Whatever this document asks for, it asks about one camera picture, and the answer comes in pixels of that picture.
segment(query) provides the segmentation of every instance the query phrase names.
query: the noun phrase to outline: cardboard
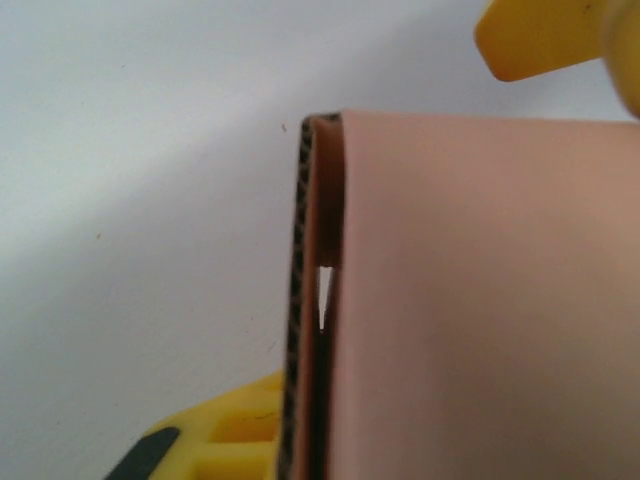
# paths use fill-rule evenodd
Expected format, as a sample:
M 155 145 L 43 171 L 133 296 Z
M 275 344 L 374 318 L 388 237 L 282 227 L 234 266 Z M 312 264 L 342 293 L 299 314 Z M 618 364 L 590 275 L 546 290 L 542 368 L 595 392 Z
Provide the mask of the cardboard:
M 640 478 L 640 126 L 345 111 L 299 172 L 279 479 Z

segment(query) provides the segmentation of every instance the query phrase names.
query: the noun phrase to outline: yellow plastic part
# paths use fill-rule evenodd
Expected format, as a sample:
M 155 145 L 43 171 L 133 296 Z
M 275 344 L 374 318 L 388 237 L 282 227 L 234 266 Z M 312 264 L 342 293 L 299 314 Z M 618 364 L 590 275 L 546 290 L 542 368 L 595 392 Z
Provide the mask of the yellow plastic part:
M 610 1 L 603 35 L 605 62 L 622 102 L 640 118 L 640 0 Z
M 491 72 L 515 81 L 601 56 L 608 0 L 492 0 L 475 41 Z
M 180 435 L 151 480 L 273 480 L 280 429 L 281 373 L 238 388 L 150 429 Z

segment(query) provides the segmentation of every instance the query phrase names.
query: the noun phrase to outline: white background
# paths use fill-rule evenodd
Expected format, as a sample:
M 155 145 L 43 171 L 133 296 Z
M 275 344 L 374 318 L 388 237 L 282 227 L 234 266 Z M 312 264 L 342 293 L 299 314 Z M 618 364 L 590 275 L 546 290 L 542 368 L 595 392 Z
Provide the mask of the white background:
M 483 3 L 0 1 L 0 478 L 280 367 L 306 114 L 626 118 L 599 62 L 494 80 Z

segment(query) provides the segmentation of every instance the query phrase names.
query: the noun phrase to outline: black plastic part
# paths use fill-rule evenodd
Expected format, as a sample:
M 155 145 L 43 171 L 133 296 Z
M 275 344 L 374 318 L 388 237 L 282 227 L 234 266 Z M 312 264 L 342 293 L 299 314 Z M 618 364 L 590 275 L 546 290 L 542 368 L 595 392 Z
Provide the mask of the black plastic part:
M 179 428 L 166 427 L 142 437 L 105 480 L 148 480 L 179 435 Z

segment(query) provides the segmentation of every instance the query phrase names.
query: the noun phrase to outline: corrugated cardboard edge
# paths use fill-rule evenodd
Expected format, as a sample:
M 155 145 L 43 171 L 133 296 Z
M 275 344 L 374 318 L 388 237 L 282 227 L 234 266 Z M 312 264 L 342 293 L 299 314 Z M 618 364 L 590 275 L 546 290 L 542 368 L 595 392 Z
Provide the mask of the corrugated cardboard edge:
M 278 480 L 292 480 L 293 462 L 296 454 L 297 412 L 300 401 L 300 351 L 303 330 L 303 305 L 314 299 L 305 298 L 303 277 L 306 264 L 306 235 L 309 234 L 309 206 L 311 197 L 309 185 L 312 170 L 313 128 L 314 118 L 322 118 L 330 122 L 339 122 L 339 113 L 311 115 L 304 119 L 300 132 L 300 150 L 298 155 L 298 176 L 295 196 L 295 212 L 293 222 L 293 242 L 291 254 L 291 272 L 289 284 L 289 312 L 287 319 L 284 397 L 280 443 L 276 462 Z

